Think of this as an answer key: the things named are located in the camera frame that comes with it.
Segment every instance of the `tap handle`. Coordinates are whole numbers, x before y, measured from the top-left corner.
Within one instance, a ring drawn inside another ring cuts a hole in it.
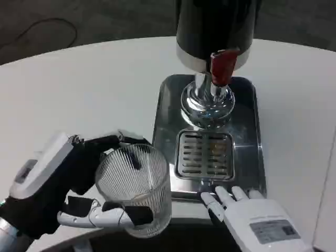
[[[239,49],[219,50],[211,54],[212,83],[224,87],[230,83]]]

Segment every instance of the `white table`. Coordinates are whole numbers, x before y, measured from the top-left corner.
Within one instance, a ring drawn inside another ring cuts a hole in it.
[[[235,72],[257,89],[268,196],[313,242],[336,126],[336,54],[254,40]],[[89,138],[123,128],[152,139],[161,82],[190,74],[175,38],[120,40],[60,50],[0,67],[0,198],[18,169],[55,130]],[[93,188],[88,196],[99,197]],[[173,217],[207,218],[200,205],[174,203]],[[29,251],[87,232],[60,227]]]

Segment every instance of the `drinking glass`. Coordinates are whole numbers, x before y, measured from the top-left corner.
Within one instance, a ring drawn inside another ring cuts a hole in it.
[[[153,222],[126,228],[130,235],[149,238],[169,224],[172,214],[169,165],[153,146],[131,144],[108,154],[97,170],[96,186],[106,201],[151,209]]]

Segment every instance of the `drip tray grate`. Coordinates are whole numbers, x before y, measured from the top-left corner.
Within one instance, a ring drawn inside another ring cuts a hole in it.
[[[226,133],[179,133],[176,168],[179,177],[230,180],[234,177],[233,141]]]

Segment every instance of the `floor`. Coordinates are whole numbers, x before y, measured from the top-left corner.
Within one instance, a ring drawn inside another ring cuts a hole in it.
[[[2,0],[0,65],[72,46],[116,39],[175,34],[174,0]],[[286,41],[336,51],[335,0],[264,0],[256,38]]]

